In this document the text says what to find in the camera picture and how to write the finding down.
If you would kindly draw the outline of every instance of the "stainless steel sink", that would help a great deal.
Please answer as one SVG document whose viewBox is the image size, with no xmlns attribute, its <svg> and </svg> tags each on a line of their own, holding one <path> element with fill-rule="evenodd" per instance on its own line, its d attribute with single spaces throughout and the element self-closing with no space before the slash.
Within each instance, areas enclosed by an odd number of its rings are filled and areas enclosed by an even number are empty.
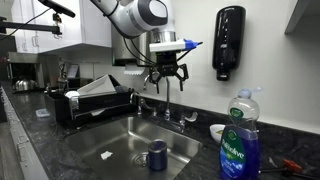
<svg viewBox="0 0 320 180">
<path fill-rule="evenodd" d="M 168 146 L 168 167 L 153 171 L 146 165 L 148 143 L 163 139 Z M 166 180 L 174 177 L 198 152 L 194 139 L 136 117 L 124 118 L 65 138 L 68 146 L 100 176 L 117 180 Z M 101 154 L 113 154 L 102 160 Z"/>
</svg>

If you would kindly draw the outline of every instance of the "black soap dispenser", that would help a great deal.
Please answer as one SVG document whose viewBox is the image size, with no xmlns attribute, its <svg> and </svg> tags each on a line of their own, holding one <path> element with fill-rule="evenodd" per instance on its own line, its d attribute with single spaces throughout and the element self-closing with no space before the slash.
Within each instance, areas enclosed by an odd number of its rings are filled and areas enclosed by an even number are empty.
<svg viewBox="0 0 320 180">
<path fill-rule="evenodd" d="M 240 63 L 246 10 L 229 6 L 217 14 L 212 67 L 217 70 L 217 80 L 228 81 L 230 71 Z"/>
</svg>

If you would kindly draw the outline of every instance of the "blue dish soap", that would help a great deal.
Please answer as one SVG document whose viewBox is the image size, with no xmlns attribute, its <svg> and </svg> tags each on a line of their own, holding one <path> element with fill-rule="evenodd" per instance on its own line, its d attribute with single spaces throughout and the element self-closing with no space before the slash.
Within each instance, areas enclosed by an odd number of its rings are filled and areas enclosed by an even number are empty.
<svg viewBox="0 0 320 180">
<path fill-rule="evenodd" d="M 220 143 L 222 180 L 258 179 L 260 151 L 256 121 L 260 109 L 251 95 L 251 90 L 242 89 L 229 104 L 232 123 L 224 128 Z"/>
</svg>

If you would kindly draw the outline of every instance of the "countertop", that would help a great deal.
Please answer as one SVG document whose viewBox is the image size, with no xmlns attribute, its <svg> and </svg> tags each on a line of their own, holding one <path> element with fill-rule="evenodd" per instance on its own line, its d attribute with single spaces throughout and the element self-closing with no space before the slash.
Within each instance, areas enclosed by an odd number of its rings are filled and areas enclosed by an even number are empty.
<svg viewBox="0 0 320 180">
<path fill-rule="evenodd" d="M 9 83 L 3 82 L 2 85 L 50 179 L 99 179 L 93 170 L 74 151 L 68 148 L 64 138 L 78 131 L 113 122 L 123 117 L 137 116 L 136 113 L 128 113 L 90 123 L 80 130 L 64 129 L 56 124 L 54 119 L 39 121 L 36 117 L 35 111 L 45 108 L 43 93 L 12 94 Z M 173 112 L 178 112 L 179 109 L 181 110 L 181 107 L 175 108 Z M 225 123 L 226 117 L 217 113 L 197 111 L 199 113 L 197 121 L 194 123 L 187 122 L 183 134 L 200 141 L 203 147 L 175 179 L 218 180 L 220 179 L 219 146 L 211 138 L 209 126 Z M 143 112 L 142 118 L 175 131 L 162 118 L 152 117 L 150 112 Z M 281 167 L 282 159 L 287 158 L 301 165 L 304 168 L 304 173 L 320 177 L 319 135 L 262 123 L 259 123 L 257 127 L 261 147 L 261 168 L 272 168 L 270 159 Z M 268 173 L 261 174 L 259 179 L 298 180 L 299 178 L 283 177 L 280 173 Z"/>
</svg>

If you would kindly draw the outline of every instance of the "dark blue mug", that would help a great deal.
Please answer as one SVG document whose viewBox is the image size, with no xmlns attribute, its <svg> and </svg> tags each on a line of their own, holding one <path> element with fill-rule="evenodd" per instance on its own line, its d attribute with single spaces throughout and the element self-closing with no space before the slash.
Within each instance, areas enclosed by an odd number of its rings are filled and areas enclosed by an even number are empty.
<svg viewBox="0 0 320 180">
<path fill-rule="evenodd" d="M 168 166 L 167 143 L 162 139 L 152 141 L 148 146 L 147 163 L 152 170 L 162 170 Z"/>
</svg>

